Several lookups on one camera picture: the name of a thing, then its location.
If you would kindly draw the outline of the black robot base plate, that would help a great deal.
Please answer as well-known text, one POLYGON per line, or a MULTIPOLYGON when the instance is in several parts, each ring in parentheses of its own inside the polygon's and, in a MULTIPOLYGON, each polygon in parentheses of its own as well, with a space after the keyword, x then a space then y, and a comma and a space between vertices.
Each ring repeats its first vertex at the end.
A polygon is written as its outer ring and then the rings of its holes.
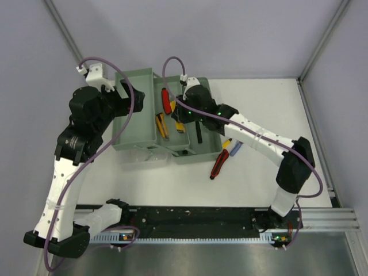
POLYGON ((300 214, 290 211, 285 217, 269 208, 199 207, 199 206, 130 206, 122 211, 118 225, 139 229, 180 225, 240 225, 246 230, 296 228, 300 214))

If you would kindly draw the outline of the yellow utility knife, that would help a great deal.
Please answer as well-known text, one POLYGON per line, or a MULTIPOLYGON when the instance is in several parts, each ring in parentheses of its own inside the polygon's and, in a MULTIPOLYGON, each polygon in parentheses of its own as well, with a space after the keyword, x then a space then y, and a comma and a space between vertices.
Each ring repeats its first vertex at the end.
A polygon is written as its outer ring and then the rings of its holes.
POLYGON ((177 103, 175 101, 170 102, 171 107, 171 117, 175 121, 175 129, 178 133, 184 134, 186 132, 185 125, 179 122, 179 109, 177 108, 177 103))

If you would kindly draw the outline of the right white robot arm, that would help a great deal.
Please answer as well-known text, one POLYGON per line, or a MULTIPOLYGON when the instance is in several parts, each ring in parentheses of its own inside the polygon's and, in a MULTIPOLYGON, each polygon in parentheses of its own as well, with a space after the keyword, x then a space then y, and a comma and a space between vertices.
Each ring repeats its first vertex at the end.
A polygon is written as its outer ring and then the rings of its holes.
POLYGON ((289 212, 315 169, 308 139, 293 140, 276 135, 245 118, 237 109, 217 104, 210 91, 196 78, 185 82, 173 118, 183 124, 200 122, 209 131, 246 144, 271 160, 278 167, 278 188, 268 219, 277 228, 289 221, 289 212))

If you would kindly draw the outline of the black handle hammer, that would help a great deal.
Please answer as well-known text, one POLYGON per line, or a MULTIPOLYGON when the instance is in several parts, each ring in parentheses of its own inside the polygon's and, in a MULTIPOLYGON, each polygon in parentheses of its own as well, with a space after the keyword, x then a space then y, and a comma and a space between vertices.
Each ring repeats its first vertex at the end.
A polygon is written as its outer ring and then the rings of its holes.
POLYGON ((197 135, 197 142, 198 144, 202 144, 203 140, 202 140, 202 132, 201 132, 201 127, 200 127, 200 123, 198 121, 195 122, 195 130, 196 130, 196 135, 197 135))

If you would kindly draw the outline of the green cantilever tool box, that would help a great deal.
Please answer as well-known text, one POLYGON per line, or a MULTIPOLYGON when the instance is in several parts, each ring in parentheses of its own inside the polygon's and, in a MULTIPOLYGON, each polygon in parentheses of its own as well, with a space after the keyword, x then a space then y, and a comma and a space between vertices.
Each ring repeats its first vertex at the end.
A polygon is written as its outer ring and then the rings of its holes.
POLYGON ((134 88, 145 93, 144 107, 141 112, 133 113, 128 126, 112 144, 116 151, 138 150, 153 154, 170 154, 175 163, 189 164, 216 160, 222 151, 220 135, 201 126, 202 144, 198 144, 196 126, 192 122, 185 125, 186 132, 180 134, 175 129, 175 121, 163 111, 161 90, 165 88, 162 78, 155 75, 151 68, 127 71, 125 73, 134 88), (155 116, 164 114, 164 120, 170 135, 165 141, 156 126, 155 116), (188 150, 187 156, 179 151, 188 150))

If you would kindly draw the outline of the small red utility knife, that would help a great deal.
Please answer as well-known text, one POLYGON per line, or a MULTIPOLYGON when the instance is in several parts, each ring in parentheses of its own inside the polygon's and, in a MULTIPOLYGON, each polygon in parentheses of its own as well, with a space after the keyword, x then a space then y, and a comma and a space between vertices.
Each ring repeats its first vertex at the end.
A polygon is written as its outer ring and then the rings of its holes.
POLYGON ((166 88, 161 90, 163 111, 166 115, 171 115, 175 110, 175 102, 170 100, 169 92, 166 88))

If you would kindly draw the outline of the large red utility knife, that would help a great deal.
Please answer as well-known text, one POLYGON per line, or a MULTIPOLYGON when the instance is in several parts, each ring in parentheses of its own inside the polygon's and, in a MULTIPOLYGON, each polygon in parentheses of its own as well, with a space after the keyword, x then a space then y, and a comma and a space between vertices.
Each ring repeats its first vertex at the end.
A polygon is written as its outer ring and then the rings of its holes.
POLYGON ((214 180, 215 177, 217 177, 221 171, 221 168, 223 166, 223 164, 227 161, 227 159, 229 158, 229 152, 227 149, 223 149, 222 152, 219 154, 219 156, 217 157, 215 164, 210 172, 210 179, 214 180))

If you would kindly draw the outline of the blue red precision screwdriver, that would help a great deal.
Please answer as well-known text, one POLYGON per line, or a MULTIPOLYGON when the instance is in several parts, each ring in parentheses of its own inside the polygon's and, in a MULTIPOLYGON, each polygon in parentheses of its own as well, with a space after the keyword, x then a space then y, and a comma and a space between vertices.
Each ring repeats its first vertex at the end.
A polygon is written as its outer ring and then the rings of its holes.
POLYGON ((237 141, 232 150, 230 151, 229 155, 231 157, 235 156, 238 150, 242 147, 243 143, 241 141, 237 141))

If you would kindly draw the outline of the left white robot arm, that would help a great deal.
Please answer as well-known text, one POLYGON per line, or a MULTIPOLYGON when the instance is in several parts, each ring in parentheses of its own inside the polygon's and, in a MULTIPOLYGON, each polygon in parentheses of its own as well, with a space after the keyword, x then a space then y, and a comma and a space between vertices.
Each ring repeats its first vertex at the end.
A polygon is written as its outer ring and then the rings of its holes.
POLYGON ((143 109, 145 94, 121 80, 127 93, 121 98, 112 91, 81 87, 69 101, 69 125, 59 135, 55 149, 54 172, 45 208, 34 230, 24 236, 24 243, 45 248, 46 252, 62 258, 79 258, 90 239, 115 225, 124 228, 130 223, 128 204, 110 199, 84 218, 74 219, 81 186, 87 168, 103 143, 102 135, 116 117, 143 109))

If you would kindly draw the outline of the yellow handle screwdriver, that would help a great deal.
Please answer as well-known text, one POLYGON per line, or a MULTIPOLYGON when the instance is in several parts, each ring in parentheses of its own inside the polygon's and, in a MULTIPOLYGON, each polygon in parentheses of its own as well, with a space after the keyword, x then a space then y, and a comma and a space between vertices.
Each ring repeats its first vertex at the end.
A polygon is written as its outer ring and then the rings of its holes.
POLYGON ((229 145, 230 145, 231 141, 232 141, 232 139, 231 139, 231 138, 230 138, 230 139, 228 139, 228 140, 226 140, 226 141, 222 144, 222 148, 223 148, 223 149, 227 148, 227 146, 229 146, 229 145))

